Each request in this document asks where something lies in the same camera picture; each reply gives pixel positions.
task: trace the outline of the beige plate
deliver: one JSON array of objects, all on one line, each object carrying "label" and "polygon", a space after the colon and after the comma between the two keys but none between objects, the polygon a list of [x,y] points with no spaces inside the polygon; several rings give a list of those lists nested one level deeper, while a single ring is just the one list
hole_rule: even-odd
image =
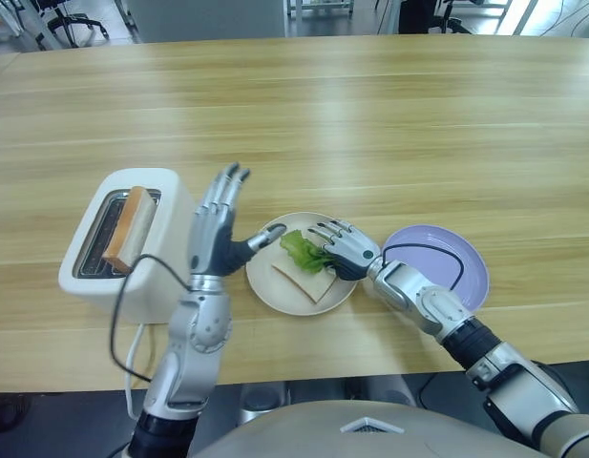
[{"label": "beige plate", "polygon": [[[285,224],[287,232],[300,229],[303,231],[303,237],[321,245],[323,240],[306,229],[318,222],[328,222],[331,219],[333,218],[318,213],[290,213],[273,219],[264,228],[271,224]],[[339,305],[355,288],[356,281],[336,279],[320,301],[315,303],[284,274],[272,267],[273,260],[277,258],[281,250],[283,248],[277,240],[261,250],[246,267],[247,279],[254,292],[275,310],[288,315],[319,315]]]}]

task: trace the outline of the black joint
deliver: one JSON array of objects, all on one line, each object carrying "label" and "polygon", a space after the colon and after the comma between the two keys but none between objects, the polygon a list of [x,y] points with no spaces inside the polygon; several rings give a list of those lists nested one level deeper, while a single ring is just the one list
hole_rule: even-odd
[{"label": "black joint", "polygon": [[501,340],[478,319],[470,318],[447,336],[442,344],[449,354],[468,370],[490,350],[501,344]]},{"label": "black joint", "polygon": [[246,241],[232,241],[232,228],[224,227],[216,236],[214,256],[207,275],[226,277],[243,267],[255,253]]},{"label": "black joint", "polygon": [[198,420],[199,417],[190,420],[165,420],[143,411],[129,445],[129,455],[134,458],[187,456]]}]

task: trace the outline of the chair leg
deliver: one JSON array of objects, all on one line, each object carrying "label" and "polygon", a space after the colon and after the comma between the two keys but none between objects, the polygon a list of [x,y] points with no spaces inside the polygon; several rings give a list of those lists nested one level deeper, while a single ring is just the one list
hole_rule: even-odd
[{"label": "chair leg", "polygon": [[[86,14],[84,14],[83,12],[77,12],[75,14],[70,14],[69,17],[75,17],[77,19],[88,19],[88,16]],[[86,27],[88,27],[89,31],[91,31],[93,29],[93,26],[91,26],[91,25],[87,25]]]},{"label": "chair leg", "polygon": [[443,24],[440,28],[442,33],[447,33],[447,26],[449,25],[449,19],[451,18],[451,11],[453,10],[453,1],[447,4],[447,9],[445,10],[445,15],[443,16]]},{"label": "chair leg", "polygon": [[56,29],[59,26],[62,27],[65,31],[65,34],[67,35],[67,41],[69,41],[69,44],[72,45],[72,48],[77,48],[78,46],[75,43],[74,38],[72,37],[71,31],[69,30],[69,18],[63,14],[63,11],[61,11],[60,8],[55,8],[54,12],[56,13],[56,19],[53,19],[53,21],[56,21],[58,23],[58,25],[54,28]]},{"label": "chair leg", "polygon": [[85,19],[85,18],[81,18],[81,17],[71,17],[71,16],[68,18],[68,21],[71,24],[84,24],[88,28],[99,27],[99,30],[101,31],[101,33],[103,34],[105,39],[106,40],[110,39],[110,34],[107,33],[107,30],[103,27],[103,24],[101,24],[99,21],[94,21],[93,19]]},{"label": "chair leg", "polygon": [[45,50],[46,50],[46,47],[45,47],[45,46],[44,46],[44,44],[42,43],[42,40],[43,40],[43,39],[44,39],[44,34],[43,34],[43,33],[40,33],[39,35],[37,35],[37,36],[35,37],[35,43],[37,43],[37,48],[38,48],[40,51],[45,51]]},{"label": "chair leg", "polygon": [[48,24],[46,25],[46,27],[48,27],[48,30],[51,31],[52,33],[54,33],[54,31],[56,29],[58,29],[59,27],[63,27],[63,21],[61,21],[60,18],[55,17],[54,19],[50,20],[48,22]]}]

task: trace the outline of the white power cord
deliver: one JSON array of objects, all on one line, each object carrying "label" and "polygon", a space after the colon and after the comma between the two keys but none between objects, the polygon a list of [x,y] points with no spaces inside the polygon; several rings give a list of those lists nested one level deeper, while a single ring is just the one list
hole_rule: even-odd
[{"label": "white power cord", "polygon": [[[135,363],[135,354],[137,353],[137,348],[139,347],[139,343],[141,342],[141,336],[143,335],[143,331],[145,330],[145,324],[140,324],[137,328],[137,333],[135,334],[135,338],[133,339],[133,343],[131,344],[131,348],[129,349],[129,354],[126,356],[126,366],[129,368],[133,368],[133,364]],[[133,412],[133,396],[131,395],[131,374],[128,372],[124,373],[124,397],[126,398],[126,411],[131,417],[131,420],[137,421],[139,416]]]}]

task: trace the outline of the robot forearm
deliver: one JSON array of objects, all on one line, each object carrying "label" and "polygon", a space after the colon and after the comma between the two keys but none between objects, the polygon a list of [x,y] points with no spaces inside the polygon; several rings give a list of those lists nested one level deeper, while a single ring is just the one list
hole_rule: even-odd
[{"label": "robot forearm", "polygon": [[222,279],[193,276],[191,289],[169,322],[169,343],[123,456],[165,458],[188,453],[231,331],[230,300]]},{"label": "robot forearm", "polygon": [[563,388],[499,340],[452,291],[399,261],[384,266],[377,259],[368,276],[389,306],[433,335],[475,386],[489,390],[485,410],[507,437],[552,456],[589,441],[589,416],[575,415],[578,409]]}]

